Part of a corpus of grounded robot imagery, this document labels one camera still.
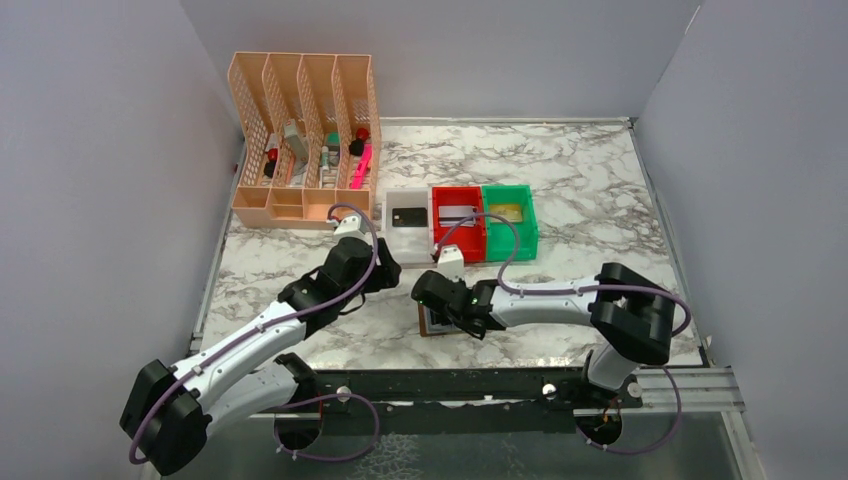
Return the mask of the brown leather card holder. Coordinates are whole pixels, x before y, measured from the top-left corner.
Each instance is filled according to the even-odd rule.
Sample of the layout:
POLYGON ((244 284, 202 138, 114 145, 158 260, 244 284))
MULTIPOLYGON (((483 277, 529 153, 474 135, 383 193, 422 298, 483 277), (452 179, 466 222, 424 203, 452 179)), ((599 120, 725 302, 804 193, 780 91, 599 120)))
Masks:
POLYGON ((418 305, 419 333, 421 337, 443 336, 460 334, 457 328, 447 317, 435 313, 433 310, 418 305))

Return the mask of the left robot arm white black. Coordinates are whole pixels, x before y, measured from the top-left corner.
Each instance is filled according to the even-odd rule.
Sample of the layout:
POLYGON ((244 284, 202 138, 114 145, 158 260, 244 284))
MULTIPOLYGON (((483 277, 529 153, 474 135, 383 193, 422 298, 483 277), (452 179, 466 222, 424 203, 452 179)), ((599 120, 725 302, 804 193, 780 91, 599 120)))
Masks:
POLYGON ((171 475, 235 421, 274 407, 320 411, 338 396, 320 394, 315 372, 290 348, 351 313, 352 300, 396 287, 400 273, 384 239, 342 238, 235 333, 172 366, 145 365, 119 420, 130 462, 171 475))

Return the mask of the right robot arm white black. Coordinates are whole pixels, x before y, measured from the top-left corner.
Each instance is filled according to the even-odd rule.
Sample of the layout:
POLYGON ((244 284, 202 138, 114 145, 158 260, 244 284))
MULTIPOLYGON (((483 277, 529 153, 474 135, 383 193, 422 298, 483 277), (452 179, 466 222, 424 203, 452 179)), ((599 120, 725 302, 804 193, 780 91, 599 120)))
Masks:
POLYGON ((482 339, 490 331, 529 324, 592 327, 604 342, 584 367, 587 383, 616 391, 642 366, 663 366, 670 358, 676 303, 671 294, 619 263, 569 283, 510 285, 462 280, 429 270, 411 297, 441 324, 482 339))

